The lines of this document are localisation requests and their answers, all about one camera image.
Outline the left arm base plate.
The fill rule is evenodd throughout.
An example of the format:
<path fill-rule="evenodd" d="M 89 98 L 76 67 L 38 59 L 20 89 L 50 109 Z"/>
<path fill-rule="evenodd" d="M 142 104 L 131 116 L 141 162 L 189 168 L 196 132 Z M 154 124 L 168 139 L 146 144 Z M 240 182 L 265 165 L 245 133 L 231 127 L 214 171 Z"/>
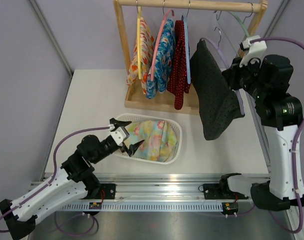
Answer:
<path fill-rule="evenodd" d="M 116 194 L 116 184 L 114 183 L 101 183 L 100 187 L 95 187 L 89 191 L 84 200 L 114 200 Z"/>

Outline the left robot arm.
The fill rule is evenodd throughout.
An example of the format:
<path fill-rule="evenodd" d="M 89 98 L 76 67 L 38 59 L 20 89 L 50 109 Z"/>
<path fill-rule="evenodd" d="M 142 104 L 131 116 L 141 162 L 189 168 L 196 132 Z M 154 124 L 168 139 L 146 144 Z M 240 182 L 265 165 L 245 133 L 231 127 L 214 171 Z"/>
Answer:
<path fill-rule="evenodd" d="M 17 199 L 2 200 L 0 220 L 6 223 L 5 232 L 10 233 L 12 239 L 21 240 L 61 207 L 75 200 L 103 195 L 93 165 L 119 150 L 130 157 L 135 154 L 144 141 L 125 144 L 130 137 L 126 126 L 130 124 L 130 121 L 111 118 L 109 125 L 103 127 L 109 131 L 104 140 L 93 134 L 86 135 L 61 166 L 54 165 L 54 172 L 47 180 Z"/>

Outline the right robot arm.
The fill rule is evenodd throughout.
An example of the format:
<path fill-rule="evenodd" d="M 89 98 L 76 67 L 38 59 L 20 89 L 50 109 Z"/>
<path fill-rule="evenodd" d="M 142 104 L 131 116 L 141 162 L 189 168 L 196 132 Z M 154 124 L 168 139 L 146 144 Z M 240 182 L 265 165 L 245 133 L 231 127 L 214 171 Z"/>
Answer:
<path fill-rule="evenodd" d="M 296 133 L 303 125 L 303 107 L 287 92 L 294 68 L 287 57 L 276 54 L 263 60 L 252 58 L 246 64 L 241 61 L 241 57 L 234 58 L 222 75 L 232 89 L 243 89 L 254 99 L 268 140 L 271 173 L 266 182 L 240 173 L 223 175 L 219 194 L 224 198 L 242 194 L 250 197 L 256 207 L 268 211 L 304 207 L 300 159 L 292 156 L 299 151 Z"/>

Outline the pastel floral skirt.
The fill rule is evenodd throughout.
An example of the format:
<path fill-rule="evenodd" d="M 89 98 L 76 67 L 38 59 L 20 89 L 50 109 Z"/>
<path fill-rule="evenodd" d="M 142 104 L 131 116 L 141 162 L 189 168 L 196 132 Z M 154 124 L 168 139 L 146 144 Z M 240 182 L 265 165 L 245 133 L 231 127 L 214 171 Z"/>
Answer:
<path fill-rule="evenodd" d="M 127 147 L 144 140 L 144 143 L 134 154 L 135 158 L 165 162 L 178 143 L 176 133 L 165 120 L 133 122 L 126 129 L 130 135 L 125 141 Z"/>

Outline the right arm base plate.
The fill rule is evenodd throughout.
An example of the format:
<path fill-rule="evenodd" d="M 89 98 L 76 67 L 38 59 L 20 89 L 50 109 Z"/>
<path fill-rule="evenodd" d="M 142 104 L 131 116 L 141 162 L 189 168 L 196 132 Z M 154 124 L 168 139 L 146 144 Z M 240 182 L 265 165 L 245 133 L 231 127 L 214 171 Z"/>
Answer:
<path fill-rule="evenodd" d="M 248 200 L 249 197 L 241 193 L 232 192 L 227 187 L 219 183 L 204 183 L 198 186 L 206 200 Z"/>

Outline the dark grey dotted skirt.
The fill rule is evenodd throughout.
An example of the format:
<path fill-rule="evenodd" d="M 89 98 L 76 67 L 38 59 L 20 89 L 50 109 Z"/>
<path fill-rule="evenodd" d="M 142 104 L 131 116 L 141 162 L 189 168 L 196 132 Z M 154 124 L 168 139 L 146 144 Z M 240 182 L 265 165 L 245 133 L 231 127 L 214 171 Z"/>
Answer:
<path fill-rule="evenodd" d="M 241 112 L 237 94 L 231 90 L 206 42 L 200 40 L 190 59 L 192 84 L 199 100 L 199 115 L 204 138 L 216 140 L 235 119 L 245 116 Z"/>

